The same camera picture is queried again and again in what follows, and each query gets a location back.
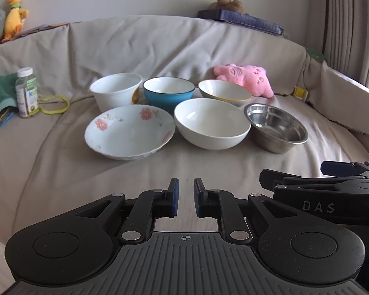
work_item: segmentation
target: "stainless steel bowl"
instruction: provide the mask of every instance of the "stainless steel bowl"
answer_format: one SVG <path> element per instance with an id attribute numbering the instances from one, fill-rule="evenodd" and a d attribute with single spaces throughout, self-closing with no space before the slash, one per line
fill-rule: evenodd
<path id="1" fill-rule="evenodd" d="M 303 124 L 279 108 L 255 103 L 247 105 L 244 112 L 253 126 L 251 139 L 264 150 L 285 153 L 308 139 Z"/>

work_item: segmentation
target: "pink flower pattern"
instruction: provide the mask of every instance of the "pink flower pattern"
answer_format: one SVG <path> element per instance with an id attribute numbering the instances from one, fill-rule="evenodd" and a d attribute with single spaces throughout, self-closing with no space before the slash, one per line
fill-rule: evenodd
<path id="1" fill-rule="evenodd" d="M 108 123 L 103 119 L 98 119 L 95 124 L 100 131 L 105 131 L 108 128 Z"/>
<path id="2" fill-rule="evenodd" d="M 167 134 L 165 134 L 164 137 L 162 138 L 161 143 L 164 143 L 171 136 L 171 134 L 172 134 L 172 131 L 169 130 Z"/>
<path id="3" fill-rule="evenodd" d="M 150 120 L 152 118 L 152 112 L 149 108 L 143 108 L 140 112 L 141 119 L 144 121 Z"/>

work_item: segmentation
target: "sofa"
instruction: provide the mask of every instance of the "sofa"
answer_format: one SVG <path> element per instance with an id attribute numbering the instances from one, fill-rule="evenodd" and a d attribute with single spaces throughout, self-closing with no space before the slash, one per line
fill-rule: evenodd
<path id="1" fill-rule="evenodd" d="M 267 70 L 275 96 L 250 103 L 294 115 L 307 128 L 305 144 L 274 154 L 247 137 L 238 146 L 212 151 L 176 131 L 161 150 L 134 161 L 111 160 L 86 145 L 85 129 L 100 114 L 89 92 L 98 78 L 134 72 L 144 80 L 177 76 L 197 84 L 214 78 L 214 66 L 229 63 Z M 369 160 L 368 89 L 316 62 L 304 47 L 245 27 L 153 15 L 72 23 L 0 45 L 0 74 L 26 66 L 34 68 L 40 97 L 64 95 L 71 106 L 63 115 L 15 116 L 0 129 L 0 293 L 13 283 L 4 259 L 12 234 L 111 193 L 135 198 L 177 177 L 178 216 L 157 220 L 155 230 L 213 231 L 217 221 L 199 220 L 195 213 L 196 177 L 237 198 L 252 192 L 272 196 L 259 184 L 264 168 L 320 177 L 324 160 Z M 308 90 L 306 103 L 291 95 L 294 86 Z"/>

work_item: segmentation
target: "stuffed animal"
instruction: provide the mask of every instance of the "stuffed animal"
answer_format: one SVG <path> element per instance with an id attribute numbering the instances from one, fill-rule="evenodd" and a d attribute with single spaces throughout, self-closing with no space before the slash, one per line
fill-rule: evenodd
<path id="1" fill-rule="evenodd" d="M 266 76 L 266 70 L 259 66 L 236 66 L 229 64 L 216 66 L 213 72 L 218 80 L 239 84 L 246 88 L 253 96 L 273 97 L 274 92 Z"/>
<path id="2" fill-rule="evenodd" d="M 29 14 L 29 11 L 20 7 L 21 0 L 7 0 L 11 6 L 11 10 L 5 19 L 3 42 L 9 41 L 14 35 L 22 30 L 24 21 Z"/>
<path id="3" fill-rule="evenodd" d="M 239 0 L 217 0 L 208 6 L 208 10 L 211 9 L 224 9 L 246 14 L 243 3 Z"/>

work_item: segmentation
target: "crosshair mark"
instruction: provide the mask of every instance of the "crosshair mark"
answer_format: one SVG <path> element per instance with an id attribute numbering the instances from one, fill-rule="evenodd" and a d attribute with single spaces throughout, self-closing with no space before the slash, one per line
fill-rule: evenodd
<path id="1" fill-rule="evenodd" d="M 182 239 L 183 241 L 187 242 L 188 240 L 190 240 L 192 237 L 190 237 L 189 235 L 183 235 L 181 237 L 179 237 L 180 239 Z"/>

